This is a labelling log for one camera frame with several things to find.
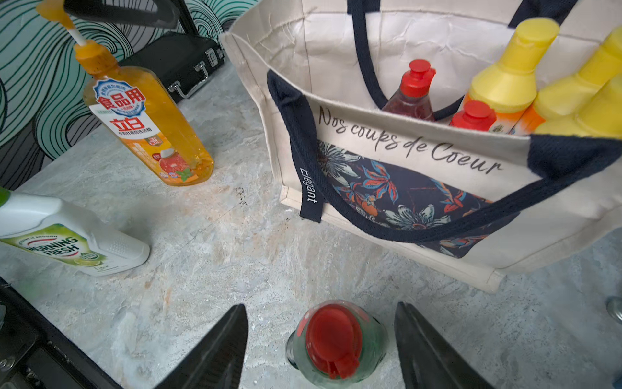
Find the dark green bottle red cap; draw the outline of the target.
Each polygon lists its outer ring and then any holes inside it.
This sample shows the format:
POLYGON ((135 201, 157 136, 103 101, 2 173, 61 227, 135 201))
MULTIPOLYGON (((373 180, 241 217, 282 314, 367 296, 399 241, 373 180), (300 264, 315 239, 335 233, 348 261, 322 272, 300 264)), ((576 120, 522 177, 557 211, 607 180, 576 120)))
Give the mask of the dark green bottle red cap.
POLYGON ((388 333, 363 308, 343 300, 309 309, 286 343, 290 365, 319 388, 348 388, 384 359, 388 333))

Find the silver metal bolt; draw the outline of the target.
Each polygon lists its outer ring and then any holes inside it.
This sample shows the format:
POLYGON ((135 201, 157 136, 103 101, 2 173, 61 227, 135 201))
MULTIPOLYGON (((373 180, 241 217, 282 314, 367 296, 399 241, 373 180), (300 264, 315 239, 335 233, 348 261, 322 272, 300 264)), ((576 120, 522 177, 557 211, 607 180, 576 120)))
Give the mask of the silver metal bolt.
POLYGON ((620 297, 610 297, 606 302, 606 309, 609 315, 617 321, 619 324, 622 324, 622 298, 620 297))

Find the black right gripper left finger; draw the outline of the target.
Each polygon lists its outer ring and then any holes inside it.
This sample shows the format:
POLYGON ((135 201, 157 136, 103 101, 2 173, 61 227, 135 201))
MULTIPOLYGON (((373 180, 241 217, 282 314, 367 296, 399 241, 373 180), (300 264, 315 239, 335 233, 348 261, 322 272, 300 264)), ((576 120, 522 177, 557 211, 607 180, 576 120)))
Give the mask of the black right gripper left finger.
POLYGON ((246 307, 232 306, 157 387, 237 389, 248 333, 246 307))

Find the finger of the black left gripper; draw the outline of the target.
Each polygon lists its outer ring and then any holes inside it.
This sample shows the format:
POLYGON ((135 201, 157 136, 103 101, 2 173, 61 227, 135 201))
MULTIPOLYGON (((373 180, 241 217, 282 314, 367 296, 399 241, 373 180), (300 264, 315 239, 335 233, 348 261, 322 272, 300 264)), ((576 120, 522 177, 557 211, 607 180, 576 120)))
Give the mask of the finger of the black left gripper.
POLYGON ((180 11, 172 1, 104 1, 66 0, 66 13, 79 19, 110 24, 127 24, 174 29, 180 11))

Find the cream canvas shopping bag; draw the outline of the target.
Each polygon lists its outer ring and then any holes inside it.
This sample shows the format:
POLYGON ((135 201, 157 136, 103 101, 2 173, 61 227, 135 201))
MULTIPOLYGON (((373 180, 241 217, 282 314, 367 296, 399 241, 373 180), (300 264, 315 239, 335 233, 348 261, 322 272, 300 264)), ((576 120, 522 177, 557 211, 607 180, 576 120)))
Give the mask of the cream canvas shopping bag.
POLYGON ((621 23, 618 1, 261 1, 220 40, 259 108, 280 201, 495 292, 621 227, 621 143, 448 126, 517 25, 560 24, 539 82, 621 23), (429 122, 382 108, 416 59, 429 122))

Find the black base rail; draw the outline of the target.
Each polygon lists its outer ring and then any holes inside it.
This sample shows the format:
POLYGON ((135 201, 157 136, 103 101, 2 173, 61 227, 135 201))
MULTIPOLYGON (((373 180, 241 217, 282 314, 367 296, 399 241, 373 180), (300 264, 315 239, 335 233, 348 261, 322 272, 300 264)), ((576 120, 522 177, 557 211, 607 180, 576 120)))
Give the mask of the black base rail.
POLYGON ((86 353, 1 280, 2 388, 119 388, 86 353))

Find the black hard carrying case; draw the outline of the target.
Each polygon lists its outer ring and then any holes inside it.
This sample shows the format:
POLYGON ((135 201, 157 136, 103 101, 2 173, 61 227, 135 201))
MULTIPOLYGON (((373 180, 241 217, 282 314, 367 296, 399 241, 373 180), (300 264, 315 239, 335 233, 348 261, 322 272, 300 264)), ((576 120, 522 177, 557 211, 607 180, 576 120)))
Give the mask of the black hard carrying case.
POLYGON ((152 71, 178 103, 210 82, 225 64, 225 51, 210 38, 168 32, 120 64, 152 71))

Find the orange bottle yellow cap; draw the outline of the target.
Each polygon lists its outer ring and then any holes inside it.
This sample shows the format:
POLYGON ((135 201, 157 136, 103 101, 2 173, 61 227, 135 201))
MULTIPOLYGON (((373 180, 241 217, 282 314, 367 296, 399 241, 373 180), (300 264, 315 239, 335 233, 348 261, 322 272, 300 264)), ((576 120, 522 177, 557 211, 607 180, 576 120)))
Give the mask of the orange bottle yellow cap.
POLYGON ((576 113, 547 121, 534 134, 621 140, 621 109, 621 74, 618 74, 576 113))
POLYGON ((536 68, 560 32, 554 19, 526 19, 503 55, 471 81, 464 103, 480 101, 496 114, 489 131, 509 134, 537 96, 536 68))
POLYGON ((620 73, 621 27, 618 26, 579 71, 542 88, 510 133, 528 136, 546 121, 575 113, 620 73))

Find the large orange soap bottle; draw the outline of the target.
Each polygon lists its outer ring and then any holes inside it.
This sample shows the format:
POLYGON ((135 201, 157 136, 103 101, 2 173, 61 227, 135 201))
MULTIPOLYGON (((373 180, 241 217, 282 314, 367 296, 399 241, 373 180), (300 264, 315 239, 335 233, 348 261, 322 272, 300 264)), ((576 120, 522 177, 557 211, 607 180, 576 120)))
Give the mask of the large orange soap bottle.
POLYGON ((92 76, 83 90, 89 110, 163 183, 207 181, 214 160, 158 77, 139 66, 121 66, 106 47, 81 35, 63 6, 43 1, 36 10, 74 38, 75 58, 92 76))

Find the yellow-green soap bottle red cap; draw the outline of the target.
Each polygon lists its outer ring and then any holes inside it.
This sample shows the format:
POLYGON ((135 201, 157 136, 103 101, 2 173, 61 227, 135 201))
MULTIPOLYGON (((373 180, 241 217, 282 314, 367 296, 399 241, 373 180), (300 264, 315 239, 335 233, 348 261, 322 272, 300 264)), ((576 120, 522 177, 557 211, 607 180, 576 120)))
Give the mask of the yellow-green soap bottle red cap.
POLYGON ((486 103, 469 100, 463 109, 456 113, 450 121, 450 126, 473 131, 489 131, 497 121, 497 115, 486 103))

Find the white bottle green cap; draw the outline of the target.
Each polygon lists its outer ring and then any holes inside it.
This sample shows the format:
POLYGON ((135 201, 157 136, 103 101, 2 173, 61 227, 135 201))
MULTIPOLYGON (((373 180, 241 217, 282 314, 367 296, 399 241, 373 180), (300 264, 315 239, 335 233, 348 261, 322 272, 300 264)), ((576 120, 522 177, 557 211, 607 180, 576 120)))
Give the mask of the white bottle green cap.
POLYGON ((65 200, 1 189, 1 242, 92 277, 143 265, 150 246, 65 200))

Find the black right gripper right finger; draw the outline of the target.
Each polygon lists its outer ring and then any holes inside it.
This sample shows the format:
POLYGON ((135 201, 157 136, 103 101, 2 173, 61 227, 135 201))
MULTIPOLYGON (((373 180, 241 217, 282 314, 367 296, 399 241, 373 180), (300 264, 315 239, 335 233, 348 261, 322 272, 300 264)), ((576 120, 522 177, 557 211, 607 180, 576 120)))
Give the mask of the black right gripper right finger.
POLYGON ((490 388, 412 304, 399 302, 395 340, 406 388, 490 388))

